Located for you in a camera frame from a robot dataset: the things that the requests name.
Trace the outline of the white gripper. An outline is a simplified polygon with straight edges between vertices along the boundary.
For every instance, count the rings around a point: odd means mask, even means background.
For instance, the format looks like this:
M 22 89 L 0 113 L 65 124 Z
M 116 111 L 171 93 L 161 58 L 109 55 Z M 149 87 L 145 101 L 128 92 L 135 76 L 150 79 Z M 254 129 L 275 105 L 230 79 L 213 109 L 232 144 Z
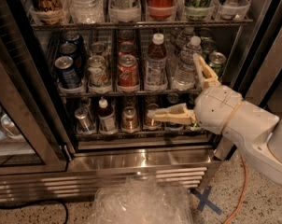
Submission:
M 220 85 L 219 77 L 203 57 L 193 54 L 199 84 L 203 91 L 195 100 L 194 111 L 187 104 L 172 105 L 148 111 L 148 117 L 160 122 L 199 125 L 215 134 L 221 134 L 231 113 L 243 101 L 242 95 L 231 88 Z

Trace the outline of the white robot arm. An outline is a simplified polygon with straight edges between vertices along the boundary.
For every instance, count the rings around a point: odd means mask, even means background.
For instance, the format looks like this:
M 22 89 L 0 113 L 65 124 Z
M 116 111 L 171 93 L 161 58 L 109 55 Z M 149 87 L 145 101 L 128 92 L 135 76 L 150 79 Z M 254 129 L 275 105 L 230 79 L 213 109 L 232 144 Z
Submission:
M 193 55 L 203 90 L 195 107 L 185 104 L 150 110 L 148 116 L 161 122 L 198 123 L 232 141 L 245 160 L 258 172 L 282 185 L 282 119 L 246 101 L 219 82 L 218 75 L 201 55 Z

